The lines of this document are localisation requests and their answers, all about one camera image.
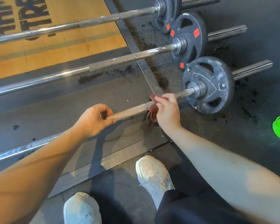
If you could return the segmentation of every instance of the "sneaker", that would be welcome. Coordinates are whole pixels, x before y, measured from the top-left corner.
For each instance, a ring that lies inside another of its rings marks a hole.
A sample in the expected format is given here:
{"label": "sneaker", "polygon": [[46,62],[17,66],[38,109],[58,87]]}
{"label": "sneaker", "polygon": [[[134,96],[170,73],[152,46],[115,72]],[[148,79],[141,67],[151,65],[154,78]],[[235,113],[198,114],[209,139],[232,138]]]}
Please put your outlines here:
{"label": "sneaker", "polygon": [[147,155],[136,162],[136,172],[140,185],[146,188],[158,209],[164,193],[175,189],[169,172],[159,160]]}
{"label": "sneaker", "polygon": [[63,207],[65,224],[101,224],[98,203],[87,193],[78,192]]}

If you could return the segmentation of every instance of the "black pants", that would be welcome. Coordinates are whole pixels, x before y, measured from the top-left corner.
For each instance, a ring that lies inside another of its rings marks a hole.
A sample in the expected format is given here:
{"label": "black pants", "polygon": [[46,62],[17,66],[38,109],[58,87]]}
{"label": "black pants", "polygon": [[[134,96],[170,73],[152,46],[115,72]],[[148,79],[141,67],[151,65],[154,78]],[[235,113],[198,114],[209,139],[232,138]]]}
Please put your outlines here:
{"label": "black pants", "polygon": [[250,224],[231,206],[222,207],[220,204],[201,200],[199,196],[187,196],[178,190],[165,192],[155,222],[156,224]]}

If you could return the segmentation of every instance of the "hand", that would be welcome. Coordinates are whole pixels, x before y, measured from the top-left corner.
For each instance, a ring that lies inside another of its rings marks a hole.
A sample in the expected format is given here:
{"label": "hand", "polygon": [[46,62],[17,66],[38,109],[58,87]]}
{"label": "hand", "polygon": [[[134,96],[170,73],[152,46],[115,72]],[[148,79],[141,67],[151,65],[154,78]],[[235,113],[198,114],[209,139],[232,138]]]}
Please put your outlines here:
{"label": "hand", "polygon": [[155,100],[159,102],[156,104],[159,108],[157,121],[163,131],[169,134],[170,131],[181,127],[179,107],[174,94],[167,93],[162,95],[162,97],[155,97]]}
{"label": "hand", "polygon": [[116,123],[116,119],[102,119],[102,112],[107,112],[107,116],[113,114],[107,105],[94,105],[82,114],[74,127],[79,128],[86,138],[97,135],[107,126]]}

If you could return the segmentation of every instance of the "forearm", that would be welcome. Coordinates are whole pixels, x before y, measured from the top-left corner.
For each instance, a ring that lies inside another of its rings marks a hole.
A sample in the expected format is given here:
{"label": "forearm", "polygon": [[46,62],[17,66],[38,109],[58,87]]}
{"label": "forearm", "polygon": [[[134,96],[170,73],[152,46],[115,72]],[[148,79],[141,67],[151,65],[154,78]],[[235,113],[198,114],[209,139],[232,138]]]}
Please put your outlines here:
{"label": "forearm", "polygon": [[74,126],[0,172],[0,223],[29,223],[85,139]]}
{"label": "forearm", "polygon": [[254,221],[280,223],[280,177],[184,128],[170,131],[168,136],[229,204],[253,216]]}

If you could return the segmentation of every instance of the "black weight plate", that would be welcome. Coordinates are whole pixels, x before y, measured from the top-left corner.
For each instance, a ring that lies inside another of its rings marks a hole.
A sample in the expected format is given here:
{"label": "black weight plate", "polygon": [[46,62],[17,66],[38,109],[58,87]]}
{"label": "black weight plate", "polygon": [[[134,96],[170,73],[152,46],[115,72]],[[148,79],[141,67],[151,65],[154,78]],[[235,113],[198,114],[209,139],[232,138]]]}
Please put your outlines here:
{"label": "black weight plate", "polygon": [[172,24],[180,16],[182,0],[156,0],[156,2],[164,2],[166,5],[165,14],[154,20],[157,29],[166,34],[170,32]]}
{"label": "black weight plate", "polygon": [[205,53],[208,35],[203,19],[193,12],[180,15],[172,26],[170,41],[179,37],[187,40],[187,49],[177,55],[171,52],[171,56],[177,67],[185,69],[188,63]]}
{"label": "black weight plate", "polygon": [[205,83],[207,92],[197,99],[187,97],[193,108],[203,114],[213,114],[228,106],[234,94],[234,78],[224,62],[214,57],[201,57],[192,61],[183,74],[183,89],[190,82],[198,80]]}

